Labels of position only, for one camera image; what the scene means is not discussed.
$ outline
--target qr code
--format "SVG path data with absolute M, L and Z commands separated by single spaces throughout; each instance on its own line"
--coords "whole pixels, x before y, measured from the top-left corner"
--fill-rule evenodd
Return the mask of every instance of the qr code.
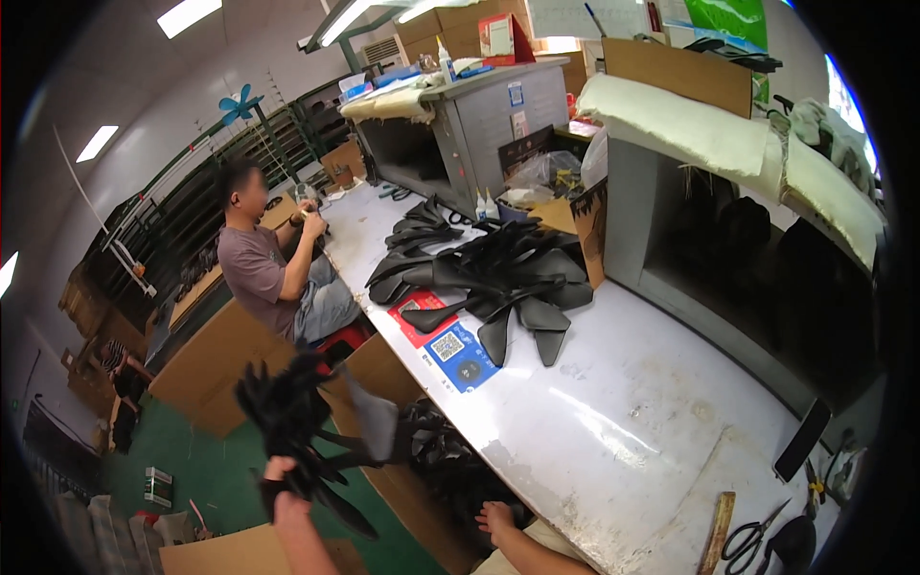
M 454 335 L 453 331 L 448 331 L 439 339 L 431 343 L 431 350 L 438 356 L 442 362 L 454 357 L 464 348 L 463 341 Z
M 409 300 L 409 301 L 405 302 L 403 305 L 401 305 L 401 306 L 399 307 L 399 310 L 398 310 L 398 311 L 399 311 L 399 313 L 401 314 L 401 313 L 403 313 L 404 311 L 406 311 L 407 309 L 421 309 L 421 308 L 419 307 L 419 302 L 417 302 L 417 301 L 415 301 L 415 300 Z

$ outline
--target fluorescent light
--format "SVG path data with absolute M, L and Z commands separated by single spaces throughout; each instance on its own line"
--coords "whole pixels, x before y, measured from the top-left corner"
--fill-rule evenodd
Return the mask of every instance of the fluorescent light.
M 13 254 L 0 269 L 0 297 L 6 292 L 6 288 L 13 282 L 13 269 L 16 267 L 16 260 L 19 258 L 19 252 Z
M 156 19 L 167 38 L 175 38 L 182 30 L 221 7 L 221 0 L 185 0 Z
M 412 18 L 416 16 L 421 16 L 425 12 L 428 12 L 432 8 L 435 8 L 440 2 L 438 0 L 421 0 L 418 4 L 414 5 L 409 10 L 406 10 L 397 18 L 397 22 L 400 24 L 405 24 L 409 22 Z
M 116 130 L 118 130 L 118 126 L 101 126 L 96 132 L 96 135 L 89 140 L 89 144 L 83 148 L 83 152 L 80 152 L 80 156 L 76 159 L 76 163 L 86 162 L 96 157 L 96 154 L 99 153 L 99 150 L 109 141 L 109 138 L 112 137 L 112 134 L 114 134 Z
M 345 11 L 339 14 L 339 17 L 336 18 L 336 21 L 332 23 L 326 33 L 323 34 L 320 38 L 319 43 L 323 45 L 323 48 L 327 48 L 332 42 L 336 41 L 336 38 L 339 37 L 339 34 L 345 31 L 351 22 L 354 22 L 355 18 L 360 16 L 364 10 L 366 10 L 373 0 L 354 0 L 354 4 L 345 8 Z

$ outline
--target hand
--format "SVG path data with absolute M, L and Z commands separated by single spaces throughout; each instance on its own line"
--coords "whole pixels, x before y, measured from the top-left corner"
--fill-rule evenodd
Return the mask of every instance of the hand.
M 265 464 L 265 478 L 268 481 L 282 481 L 284 474 L 294 469 L 296 465 L 293 457 L 274 455 Z M 282 491 L 275 497 L 273 522 L 281 530 L 297 528 L 309 521 L 307 515 L 310 513 L 310 506 L 309 501 L 297 497 L 291 491 Z
M 482 510 L 479 513 L 476 520 L 483 523 L 479 529 L 492 534 L 492 545 L 494 546 L 499 546 L 498 538 L 503 532 L 517 529 L 514 526 L 512 508 L 501 501 L 486 501 L 482 504 Z
M 314 212 L 316 211 L 315 200 L 301 200 L 300 203 L 297 204 L 297 209 L 291 214 L 291 221 L 295 224 L 300 224 L 304 220 L 304 216 L 301 212 L 309 213 L 311 208 Z
M 304 232 L 301 237 L 306 237 L 309 241 L 313 241 L 323 235 L 323 232 L 326 231 L 326 226 L 326 220 L 319 213 L 308 213 L 304 220 Z

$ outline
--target gray t-shirt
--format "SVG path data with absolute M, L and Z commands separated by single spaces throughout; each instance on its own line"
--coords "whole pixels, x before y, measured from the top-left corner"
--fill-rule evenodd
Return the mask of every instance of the gray t-shirt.
M 274 230 L 261 225 L 251 232 L 222 227 L 217 260 L 243 309 L 275 333 L 293 339 L 293 316 L 300 302 L 278 299 L 287 261 Z

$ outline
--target striped shirt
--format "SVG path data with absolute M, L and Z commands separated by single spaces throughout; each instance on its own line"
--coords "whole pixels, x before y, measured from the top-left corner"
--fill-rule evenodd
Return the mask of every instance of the striped shirt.
M 106 344 L 106 349 L 109 350 L 109 358 L 102 361 L 102 369 L 106 370 L 106 374 L 112 375 L 115 368 L 121 365 L 121 358 L 128 351 L 115 339 L 109 340 L 109 343 Z

